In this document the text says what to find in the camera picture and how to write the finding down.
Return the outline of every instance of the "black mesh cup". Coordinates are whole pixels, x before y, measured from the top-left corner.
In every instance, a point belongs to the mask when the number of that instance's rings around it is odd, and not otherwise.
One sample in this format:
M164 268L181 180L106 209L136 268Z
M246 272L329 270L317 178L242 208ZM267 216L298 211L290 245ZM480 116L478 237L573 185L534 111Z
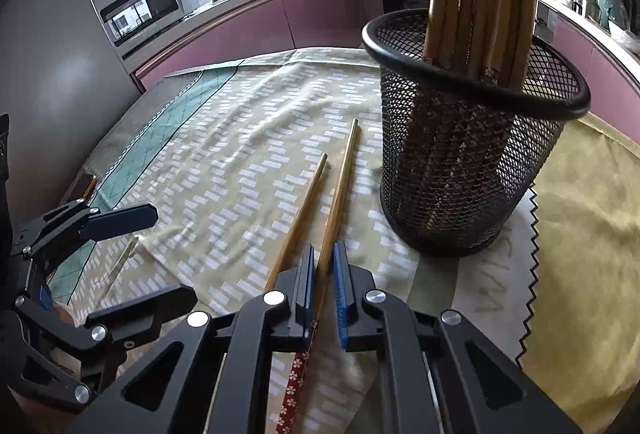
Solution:
M576 68L535 36L520 92L434 67L421 59L427 17L398 11L362 31L381 66L380 202L411 247L461 257L500 233L591 94Z

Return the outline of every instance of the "window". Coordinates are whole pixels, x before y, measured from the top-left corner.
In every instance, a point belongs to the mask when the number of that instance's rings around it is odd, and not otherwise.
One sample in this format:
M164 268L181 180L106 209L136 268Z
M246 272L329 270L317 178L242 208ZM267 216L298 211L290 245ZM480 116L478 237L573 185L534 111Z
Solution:
M119 19L114 19L113 23L116 24L116 27L118 29L124 29L129 25L129 23L127 22L127 17L124 15L121 16Z

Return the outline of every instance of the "yellow cloth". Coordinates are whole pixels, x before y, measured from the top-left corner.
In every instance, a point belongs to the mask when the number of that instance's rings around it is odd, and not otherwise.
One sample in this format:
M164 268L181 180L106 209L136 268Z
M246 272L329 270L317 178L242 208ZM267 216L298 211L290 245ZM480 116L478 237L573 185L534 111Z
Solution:
M593 114L536 178L539 278L522 365L585 434L640 378L640 146Z

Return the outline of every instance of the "kitchen counter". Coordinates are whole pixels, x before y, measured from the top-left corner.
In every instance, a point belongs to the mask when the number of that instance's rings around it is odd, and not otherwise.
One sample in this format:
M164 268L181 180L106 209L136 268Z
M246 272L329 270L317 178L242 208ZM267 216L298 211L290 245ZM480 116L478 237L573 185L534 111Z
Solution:
M538 0L545 38L580 71L591 91L591 112L640 143L640 60L603 28L555 0Z
M128 73L144 76L166 57L230 17L269 0L220 0L203 6L181 22L155 36L124 60Z
M556 0L537 1L558 13L564 20L569 22L574 29L578 30L590 39L594 45L598 46L611 60L617 62L620 69L628 76L628 79L636 84L636 89L640 94L640 59L638 59L638 57L615 42L609 33L601 26L587 20Z

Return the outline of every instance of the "blue gripper pad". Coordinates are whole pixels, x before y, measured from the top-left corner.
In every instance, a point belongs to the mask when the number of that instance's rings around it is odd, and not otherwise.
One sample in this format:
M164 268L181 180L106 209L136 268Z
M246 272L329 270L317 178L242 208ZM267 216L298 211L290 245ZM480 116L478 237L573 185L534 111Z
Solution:
M80 230L83 240L111 239L126 233L151 228L158 221L156 207L145 203L134 207L121 208L109 213L91 215Z
M350 315L354 313L357 315L357 308L347 252L344 241L341 240L334 244L334 280L338 338L340 339L340 347L346 349L349 339L347 325L350 322Z

